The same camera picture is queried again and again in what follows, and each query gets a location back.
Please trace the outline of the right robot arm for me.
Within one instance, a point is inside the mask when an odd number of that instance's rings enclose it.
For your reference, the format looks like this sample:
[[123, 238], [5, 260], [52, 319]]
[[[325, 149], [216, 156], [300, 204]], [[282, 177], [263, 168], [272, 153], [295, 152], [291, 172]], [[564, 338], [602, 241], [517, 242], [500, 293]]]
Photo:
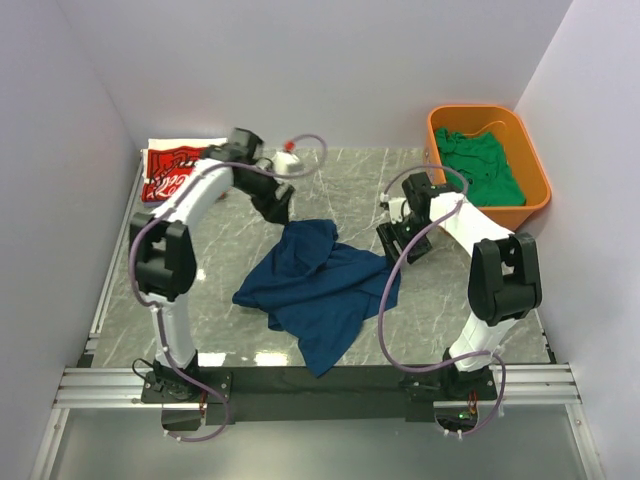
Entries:
[[440, 372], [444, 395], [460, 399], [496, 361], [498, 348], [517, 321], [542, 301], [537, 246], [526, 233], [514, 233], [491, 220], [466, 197], [466, 188], [434, 185], [424, 173], [409, 173], [404, 195], [380, 195], [388, 222], [377, 229], [392, 270], [381, 301], [385, 305], [402, 264], [425, 255], [428, 233], [442, 228], [470, 256], [467, 286], [469, 317], [443, 360], [416, 373]]

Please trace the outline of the dark blue t-shirt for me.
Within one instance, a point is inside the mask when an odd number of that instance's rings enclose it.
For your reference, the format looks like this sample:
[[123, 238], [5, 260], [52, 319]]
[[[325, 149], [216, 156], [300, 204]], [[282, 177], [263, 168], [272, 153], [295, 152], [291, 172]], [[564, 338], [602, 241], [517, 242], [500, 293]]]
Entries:
[[327, 373], [379, 312], [392, 267], [338, 241], [331, 220], [293, 221], [250, 271], [232, 303], [267, 314], [268, 328], [297, 339], [311, 374]]

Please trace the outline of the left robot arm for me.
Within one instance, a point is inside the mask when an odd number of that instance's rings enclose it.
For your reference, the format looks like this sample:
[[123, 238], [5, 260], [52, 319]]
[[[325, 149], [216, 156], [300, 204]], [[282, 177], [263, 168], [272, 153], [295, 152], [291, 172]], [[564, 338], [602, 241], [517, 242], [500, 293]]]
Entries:
[[209, 145], [186, 179], [153, 212], [135, 214], [130, 222], [130, 281], [139, 302], [154, 321], [157, 351], [150, 385], [176, 401], [193, 399], [200, 388], [198, 354], [190, 333], [188, 297], [197, 273], [191, 231], [229, 189], [250, 199], [271, 223], [289, 222], [294, 193], [287, 178], [303, 166], [294, 141], [272, 157], [262, 155], [262, 139], [236, 128], [221, 145]]

